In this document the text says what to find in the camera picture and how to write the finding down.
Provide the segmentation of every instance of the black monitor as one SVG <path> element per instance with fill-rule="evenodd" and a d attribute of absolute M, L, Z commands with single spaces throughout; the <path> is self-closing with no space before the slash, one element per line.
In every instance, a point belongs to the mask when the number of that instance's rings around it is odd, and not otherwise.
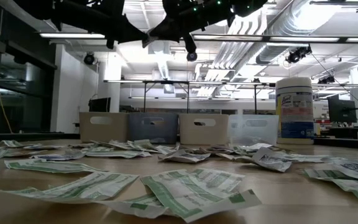
<path fill-rule="evenodd" d="M 110 112 L 111 98 L 100 98 L 89 101 L 89 112 Z"/>
<path fill-rule="evenodd" d="M 356 123 L 356 104 L 351 100 L 328 98 L 329 120 L 331 122 Z"/>

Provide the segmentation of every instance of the workbench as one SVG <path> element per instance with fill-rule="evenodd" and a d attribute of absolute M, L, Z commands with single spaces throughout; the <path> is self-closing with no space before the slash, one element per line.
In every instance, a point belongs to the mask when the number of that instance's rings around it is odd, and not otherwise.
<path fill-rule="evenodd" d="M 78 144 L 79 140 L 39 142 L 48 145 Z M 358 149 L 327 146 L 280 145 L 299 154 L 332 155 L 358 159 Z M 89 172 L 76 174 L 51 174 L 30 170 L 11 170 L 0 159 L 0 189 L 20 190 L 35 187 L 40 190 L 73 182 Z M 344 192 L 331 182 L 308 179 L 300 175 L 304 168 L 330 169 L 329 164 L 293 163 L 285 172 L 273 172 L 253 164 L 210 158 L 198 164 L 159 162 L 157 155 L 134 159 L 109 159 L 84 157 L 71 162 L 124 174 L 150 175 L 167 170 L 207 168 L 246 175 L 240 189 L 252 189 L 262 205 L 222 212 L 202 218 L 195 223 L 358 223 L 358 199 Z M 126 200 L 150 192 L 140 179 L 125 188 L 114 200 Z M 162 216 L 154 220 L 112 212 L 110 208 L 95 203 L 68 205 L 43 202 L 0 192 L 0 223 L 184 223 L 180 218 Z"/>

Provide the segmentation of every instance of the ceiling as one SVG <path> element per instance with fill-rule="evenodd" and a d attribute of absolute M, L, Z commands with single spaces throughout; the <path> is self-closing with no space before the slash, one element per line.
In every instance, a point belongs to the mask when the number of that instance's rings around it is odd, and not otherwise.
<path fill-rule="evenodd" d="M 271 22 L 280 11 L 287 6 L 290 0 L 271 0 L 272 6 L 265 10 L 267 22 Z M 0 0 L 0 5 L 19 17 L 26 23 L 30 24 L 39 32 L 56 32 L 50 21 L 38 21 L 26 12 L 20 9 L 13 1 Z M 323 36 L 358 36 L 358 7 L 340 7 L 330 20 L 321 27 L 316 29 L 311 35 Z M 126 1 L 124 13 L 129 21 L 142 31 L 147 31 L 155 27 L 165 17 L 161 0 L 145 0 L 145 1 Z M 309 22 L 318 17 L 319 12 L 307 18 Z M 228 26 L 211 25 L 206 27 L 202 32 L 197 30 L 194 34 L 227 34 Z M 86 32 L 76 27 L 64 25 L 63 32 Z M 85 54 L 87 51 L 95 51 L 95 56 L 100 61 L 106 61 L 108 50 L 105 47 L 105 40 L 70 40 L 63 42 L 67 45 L 69 51 L 77 54 Z M 221 49 L 221 42 L 197 42 L 198 61 L 187 62 L 186 52 L 184 51 L 184 43 L 170 42 L 170 54 L 167 66 L 169 70 L 195 71 L 197 63 L 212 62 Z M 341 82 L 348 82 L 349 68 L 357 65 L 358 62 L 358 45 L 354 44 L 311 44 L 313 54 L 307 56 L 300 63 L 289 66 L 284 62 L 284 57 L 280 57 L 267 66 L 262 72 L 266 77 L 312 77 L 325 71 L 325 69 L 335 69 L 335 77 Z M 153 70 L 158 70 L 158 64 L 153 55 L 149 54 L 148 49 L 143 49 L 141 42 L 130 42 L 120 44 L 115 50 L 123 59 L 122 74 L 125 77 L 136 77 L 137 74 L 151 74 Z"/>

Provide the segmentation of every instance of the plastic storage bin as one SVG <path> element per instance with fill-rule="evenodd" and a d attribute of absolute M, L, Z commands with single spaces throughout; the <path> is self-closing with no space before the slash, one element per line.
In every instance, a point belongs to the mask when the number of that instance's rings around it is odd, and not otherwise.
<path fill-rule="evenodd" d="M 149 139 L 151 143 L 176 144 L 178 115 L 171 113 L 131 113 L 129 140 Z"/>
<path fill-rule="evenodd" d="M 80 113 L 81 141 L 127 141 L 127 113 Z"/>
<path fill-rule="evenodd" d="M 233 144 L 250 145 L 262 140 L 275 146 L 278 115 L 230 115 L 227 132 Z"/>
<path fill-rule="evenodd" d="M 179 114 L 180 143 L 226 144 L 228 120 L 226 114 Z"/>

